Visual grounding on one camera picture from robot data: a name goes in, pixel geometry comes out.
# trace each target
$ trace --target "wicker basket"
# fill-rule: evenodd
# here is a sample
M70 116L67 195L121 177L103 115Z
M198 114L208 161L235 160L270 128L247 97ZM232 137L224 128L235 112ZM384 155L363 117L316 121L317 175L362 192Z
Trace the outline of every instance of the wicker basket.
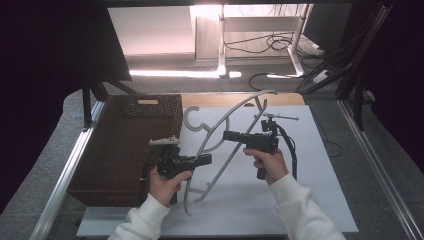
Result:
M111 96L68 193L87 206L139 206L141 172L151 151L148 142L179 137L182 118L181 95Z

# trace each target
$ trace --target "white sweater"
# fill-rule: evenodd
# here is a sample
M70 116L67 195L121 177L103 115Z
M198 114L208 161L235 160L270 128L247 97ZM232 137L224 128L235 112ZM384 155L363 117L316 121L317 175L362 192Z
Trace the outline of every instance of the white sweater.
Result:
M312 191L302 187L289 173L269 186L277 200L277 213L284 222L290 239L345 239L330 218L317 205ZM158 239L160 225L170 209L150 194L140 208L128 212L109 240Z

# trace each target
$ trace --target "gun-shaped device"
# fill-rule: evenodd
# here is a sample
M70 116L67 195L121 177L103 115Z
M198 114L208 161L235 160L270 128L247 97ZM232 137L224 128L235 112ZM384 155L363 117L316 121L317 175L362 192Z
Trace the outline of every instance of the gun-shaped device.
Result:
M166 177L167 179L172 179L178 174L191 171L197 167L208 165L212 163L211 154L202 154L198 158L194 156L180 156L180 148L177 147L179 140L175 137L159 139L156 141L150 141L149 145L159 146L159 161L157 162L157 171L161 176ZM147 177L147 170L143 171L144 177ZM147 183L146 181L142 182L142 201L147 198ZM177 193L171 199L171 204L177 203Z
M273 154L278 148L278 130L283 136L287 146L289 147L290 153L292 155L292 171L293 176L296 178L297 175L297 158L295 153L295 148L293 147L292 140L287 136L284 129L278 125L275 121L272 120L272 115L268 116L268 120L262 120L262 131L268 133L255 133L255 134L244 134L233 131L224 131L223 139L233 142L240 142L246 144L246 148L253 148L261 152ZM256 177L258 179L264 180L266 175L265 168L258 169Z

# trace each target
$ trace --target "white wall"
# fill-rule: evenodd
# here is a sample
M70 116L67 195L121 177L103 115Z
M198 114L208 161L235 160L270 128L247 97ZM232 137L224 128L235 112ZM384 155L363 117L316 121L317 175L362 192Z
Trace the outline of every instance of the white wall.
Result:
M125 55L194 53L190 7L110 8Z

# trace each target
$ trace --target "person's left hand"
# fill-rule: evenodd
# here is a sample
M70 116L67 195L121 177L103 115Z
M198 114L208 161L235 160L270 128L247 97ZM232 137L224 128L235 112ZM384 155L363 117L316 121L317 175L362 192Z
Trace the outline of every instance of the person's left hand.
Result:
M191 175L191 171L186 171L173 179L167 179L159 175L157 167L155 167L150 171L149 192L158 202L169 207L172 196L181 189L181 182L190 178Z

